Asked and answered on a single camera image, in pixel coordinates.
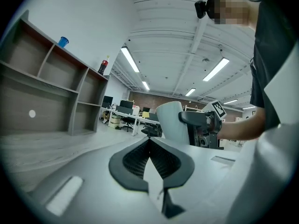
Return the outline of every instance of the person's arm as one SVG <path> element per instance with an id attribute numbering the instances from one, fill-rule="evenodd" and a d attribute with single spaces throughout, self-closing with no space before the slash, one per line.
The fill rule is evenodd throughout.
<path id="1" fill-rule="evenodd" d="M 265 130 L 265 110 L 257 107 L 250 118 L 239 122 L 224 122 L 217 134 L 219 139 L 252 140 L 258 138 Z"/>

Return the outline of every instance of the fluorescent light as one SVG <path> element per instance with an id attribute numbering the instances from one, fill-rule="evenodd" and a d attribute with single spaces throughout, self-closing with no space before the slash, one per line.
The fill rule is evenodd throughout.
<path id="1" fill-rule="evenodd" d="M 195 91 L 195 89 L 194 88 L 192 88 L 187 94 L 186 94 L 186 96 L 189 96 L 189 95 L 191 95 L 193 92 Z"/>
<path id="2" fill-rule="evenodd" d="M 223 103 L 224 105 L 226 105 L 226 104 L 229 104 L 229 103 L 233 103 L 233 102 L 235 102 L 235 101 L 238 101 L 237 99 L 234 99 L 234 100 L 232 100 L 232 101 L 228 101 L 228 102 L 225 102 L 225 103 Z"/>
<path id="3" fill-rule="evenodd" d="M 255 108 L 255 106 L 243 108 L 244 110 Z"/>
<path id="4" fill-rule="evenodd" d="M 150 88 L 149 88 L 149 86 L 148 86 L 148 84 L 146 84 L 146 82 L 145 81 L 142 81 L 142 83 L 143 83 L 143 85 L 144 85 L 144 87 L 149 91 L 150 90 Z"/>
<path id="5" fill-rule="evenodd" d="M 209 81 L 214 75 L 216 75 L 223 67 L 229 63 L 229 60 L 222 58 L 215 68 L 203 79 L 203 81 Z"/>
<path id="6" fill-rule="evenodd" d="M 123 54 L 125 55 L 126 59 L 127 59 L 128 62 L 130 63 L 130 65 L 132 66 L 133 70 L 134 70 L 135 72 L 139 72 L 139 69 L 138 69 L 138 67 L 136 66 L 136 64 L 135 64 L 135 62 L 134 62 L 134 60 L 133 60 L 133 58 L 132 58 L 132 56 L 131 56 L 131 54 L 130 54 L 128 48 L 127 48 L 127 47 L 122 47 L 122 48 L 121 48 L 121 51 L 122 51 Z"/>

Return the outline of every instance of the gray shelving unit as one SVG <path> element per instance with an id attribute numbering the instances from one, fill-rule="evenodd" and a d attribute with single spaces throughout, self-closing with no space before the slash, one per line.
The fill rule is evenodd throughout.
<path id="1" fill-rule="evenodd" d="M 58 46 L 28 21 L 28 13 L 0 47 L 1 129 L 96 132 L 108 78 Z"/>

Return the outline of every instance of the white table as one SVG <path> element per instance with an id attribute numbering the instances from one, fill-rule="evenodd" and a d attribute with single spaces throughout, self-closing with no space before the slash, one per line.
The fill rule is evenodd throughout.
<path id="1" fill-rule="evenodd" d="M 112 113 L 114 113 L 114 114 L 122 116 L 122 117 L 134 118 L 135 122 L 134 122 L 132 136 L 135 136 L 138 133 L 141 121 L 144 122 L 144 123 L 147 123 L 147 124 L 155 124 L 155 125 L 159 125 L 160 124 L 160 122 L 158 122 L 158 121 L 153 121 L 153 120 L 145 119 L 145 118 L 142 118 L 141 116 L 126 114 L 126 113 L 118 112 L 116 110 L 112 110 L 112 109 L 108 109 L 108 108 L 102 108 L 102 109 L 105 110 L 105 111 L 109 111 L 110 112 L 110 117 L 112 117 Z"/>

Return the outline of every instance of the white wall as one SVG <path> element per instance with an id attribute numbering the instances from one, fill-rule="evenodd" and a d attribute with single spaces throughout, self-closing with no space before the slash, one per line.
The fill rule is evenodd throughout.
<path id="1" fill-rule="evenodd" d="M 69 39 L 66 49 L 98 70 L 110 55 L 111 67 L 139 21 L 133 0 L 25 0 L 12 22 L 29 9 L 29 21 L 55 41 Z"/>
<path id="2" fill-rule="evenodd" d="M 245 112 L 242 114 L 242 118 L 245 119 L 247 116 L 252 116 L 253 111 L 256 111 L 256 108 L 245 110 Z"/>
<path id="3" fill-rule="evenodd" d="M 128 99 L 129 90 L 116 78 L 110 76 L 105 95 L 113 97 L 113 104 L 119 105 L 121 99 Z"/>

